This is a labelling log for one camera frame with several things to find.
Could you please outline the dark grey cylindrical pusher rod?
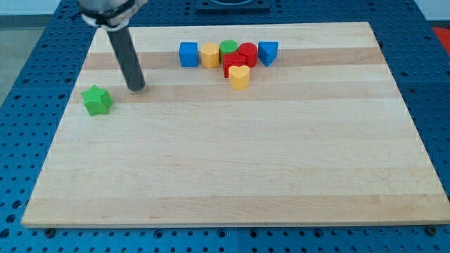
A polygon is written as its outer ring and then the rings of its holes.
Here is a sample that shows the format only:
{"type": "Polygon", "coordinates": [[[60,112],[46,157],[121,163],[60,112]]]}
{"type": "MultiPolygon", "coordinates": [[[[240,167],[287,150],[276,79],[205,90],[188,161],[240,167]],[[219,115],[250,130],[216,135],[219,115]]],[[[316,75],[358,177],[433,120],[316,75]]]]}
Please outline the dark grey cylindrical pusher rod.
{"type": "Polygon", "coordinates": [[[146,86],[146,81],[136,54],[134,43],[128,27],[107,32],[108,38],[119,63],[127,88],[140,91],[146,86]]]}

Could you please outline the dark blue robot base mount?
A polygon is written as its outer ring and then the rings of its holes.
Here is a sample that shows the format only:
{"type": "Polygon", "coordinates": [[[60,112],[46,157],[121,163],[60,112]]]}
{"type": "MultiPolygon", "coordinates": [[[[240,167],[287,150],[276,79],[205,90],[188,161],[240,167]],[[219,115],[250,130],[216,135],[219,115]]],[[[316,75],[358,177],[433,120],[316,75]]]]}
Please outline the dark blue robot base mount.
{"type": "Polygon", "coordinates": [[[196,13],[269,11],[271,0],[196,0],[196,13]]]}

